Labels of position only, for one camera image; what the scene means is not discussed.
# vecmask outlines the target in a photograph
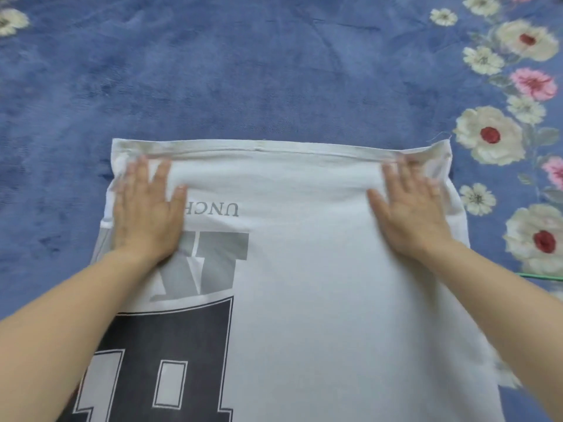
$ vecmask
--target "large gray letter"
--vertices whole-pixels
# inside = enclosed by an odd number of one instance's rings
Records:
[[[197,255],[205,258],[201,270],[201,294],[233,288],[236,260],[246,261],[248,234],[201,232]]]
[[[195,232],[184,231],[179,240],[178,250],[158,267],[166,294],[153,296],[150,298],[151,302],[187,298],[198,294],[187,262],[187,257],[191,256],[194,249],[194,241]]]

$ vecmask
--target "gray printed number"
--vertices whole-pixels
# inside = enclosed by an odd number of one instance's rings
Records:
[[[111,246],[102,229],[92,262]],[[159,266],[165,295],[206,295],[233,288],[248,234],[187,231]],[[188,257],[203,258],[198,292]],[[119,314],[92,358],[59,422],[230,422],[222,385],[233,298],[178,311]]]
[[[119,314],[58,422],[230,422],[222,405],[233,298]]]

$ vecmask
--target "white t-shirt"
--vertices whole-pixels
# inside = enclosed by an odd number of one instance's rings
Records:
[[[448,141],[405,151],[446,191]],[[60,420],[500,422],[490,347],[447,289],[399,258],[365,190],[396,152],[267,141],[116,139],[116,176],[169,156],[189,185],[178,252],[131,298]],[[150,162],[151,173],[157,161]],[[94,261],[109,250],[113,192]]]

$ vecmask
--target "blue rug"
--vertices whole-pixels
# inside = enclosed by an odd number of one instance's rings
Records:
[[[563,276],[562,0],[4,1],[0,318],[88,263],[114,137],[451,136],[475,250]]]

